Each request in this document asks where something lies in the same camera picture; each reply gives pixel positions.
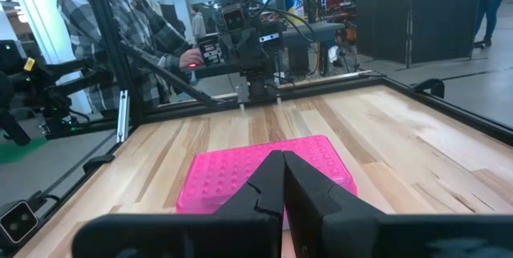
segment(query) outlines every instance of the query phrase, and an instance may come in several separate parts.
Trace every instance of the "jeans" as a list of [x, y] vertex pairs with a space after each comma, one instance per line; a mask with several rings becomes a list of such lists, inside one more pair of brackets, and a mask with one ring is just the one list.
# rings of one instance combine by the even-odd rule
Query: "jeans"
[[491, 39], [494, 33], [495, 26], [497, 26], [497, 11], [503, 0], [479, 0], [478, 5], [478, 18], [475, 25], [475, 34], [478, 33], [481, 23], [483, 22], [484, 14], [487, 15], [487, 33], [484, 39]]

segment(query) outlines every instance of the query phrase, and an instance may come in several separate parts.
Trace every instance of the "black partition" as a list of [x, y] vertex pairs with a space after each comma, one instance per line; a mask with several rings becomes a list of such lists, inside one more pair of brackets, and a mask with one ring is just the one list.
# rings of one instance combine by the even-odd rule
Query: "black partition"
[[358, 52], [406, 64], [470, 57], [478, 0], [357, 0]]
[[478, 0], [413, 0], [411, 62], [469, 57]]
[[358, 52], [406, 62], [409, 0], [357, 0]]

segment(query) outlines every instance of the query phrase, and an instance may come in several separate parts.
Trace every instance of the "black bracket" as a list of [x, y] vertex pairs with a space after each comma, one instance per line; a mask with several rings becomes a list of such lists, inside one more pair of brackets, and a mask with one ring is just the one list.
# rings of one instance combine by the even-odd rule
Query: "black bracket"
[[419, 93], [425, 90], [431, 90], [433, 96], [443, 99], [446, 93], [446, 86], [441, 79], [427, 79], [412, 87], [412, 89]]
[[90, 159], [89, 161], [87, 161], [83, 166], [82, 166], [82, 169], [83, 171], [87, 174], [89, 173], [90, 171], [93, 171], [94, 169], [97, 169], [98, 167], [102, 166], [103, 164], [105, 163], [110, 163], [112, 162], [112, 160], [114, 159], [114, 155], [112, 154], [107, 154], [107, 155], [102, 155], [102, 156], [98, 156], [98, 157], [95, 157], [95, 158], [92, 158]]
[[212, 215], [99, 217], [76, 234], [73, 257], [280, 257], [284, 174], [273, 151]]

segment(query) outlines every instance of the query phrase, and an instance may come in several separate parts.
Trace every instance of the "black clamp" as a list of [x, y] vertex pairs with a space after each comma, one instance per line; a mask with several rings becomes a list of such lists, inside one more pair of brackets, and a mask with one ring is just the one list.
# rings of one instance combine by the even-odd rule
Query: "black clamp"
[[427, 79], [413, 86], [412, 89], [419, 93], [425, 90], [431, 90], [433, 96], [443, 99], [445, 97], [446, 86], [441, 79]]
[[95, 157], [95, 158], [92, 158], [90, 159], [89, 161], [87, 161], [83, 166], [82, 166], [82, 169], [83, 171], [87, 174], [89, 173], [90, 171], [93, 171], [97, 168], [99, 168], [100, 166], [102, 166], [103, 164], [105, 163], [110, 163], [112, 162], [112, 160], [114, 159], [114, 155], [112, 154], [107, 154], [107, 155], [102, 155], [102, 156], [98, 156], [98, 157]]

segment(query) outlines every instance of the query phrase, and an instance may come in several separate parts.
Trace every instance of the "hand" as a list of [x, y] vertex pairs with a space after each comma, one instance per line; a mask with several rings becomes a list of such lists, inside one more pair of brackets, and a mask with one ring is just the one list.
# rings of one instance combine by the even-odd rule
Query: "hand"
[[200, 49], [188, 50], [180, 57], [180, 69], [186, 68], [193, 63], [196, 65], [201, 65], [204, 63]]

